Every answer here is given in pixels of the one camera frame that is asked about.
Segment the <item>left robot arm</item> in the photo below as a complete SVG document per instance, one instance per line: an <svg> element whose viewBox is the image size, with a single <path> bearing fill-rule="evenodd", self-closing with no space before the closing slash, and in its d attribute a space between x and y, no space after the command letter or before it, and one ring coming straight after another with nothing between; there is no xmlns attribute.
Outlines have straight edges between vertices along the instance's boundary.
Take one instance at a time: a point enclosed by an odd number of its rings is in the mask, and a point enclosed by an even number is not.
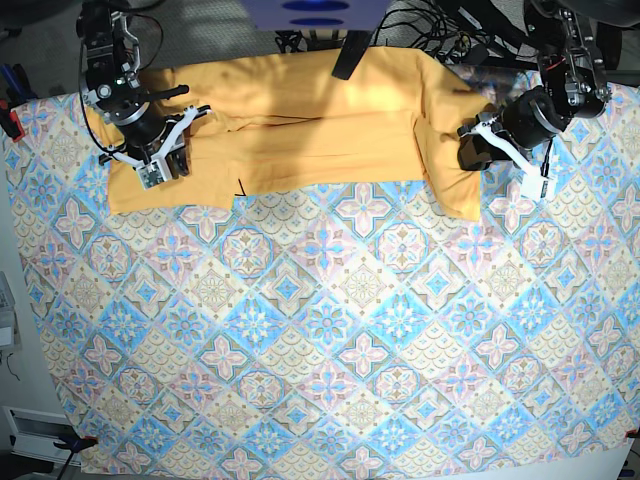
<svg viewBox="0 0 640 480"><path fill-rule="evenodd" d="M586 16L558 1L526 1L524 14L529 36L542 42L536 58L542 84L461 126L458 162L464 171L482 171L510 161L522 171L523 196L550 200L557 189L550 170L555 137L575 118L601 115L611 90Z"/></svg>

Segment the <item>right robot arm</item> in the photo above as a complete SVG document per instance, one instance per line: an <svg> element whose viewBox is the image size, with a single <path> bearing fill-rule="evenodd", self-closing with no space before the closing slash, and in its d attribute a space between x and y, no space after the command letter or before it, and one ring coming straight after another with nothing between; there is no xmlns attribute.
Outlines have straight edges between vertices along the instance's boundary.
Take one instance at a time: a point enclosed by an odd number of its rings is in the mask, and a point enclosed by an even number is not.
<svg viewBox="0 0 640 480"><path fill-rule="evenodd" d="M143 86L140 42L130 23L144 10L126 1L85 1L76 32L81 40L81 106L93 109L123 136L118 145L92 139L101 151L99 163L114 160L129 165L147 190L189 174L185 132L211 107L190 105L181 113L166 115L159 102L185 95L189 87L150 91Z"/></svg>

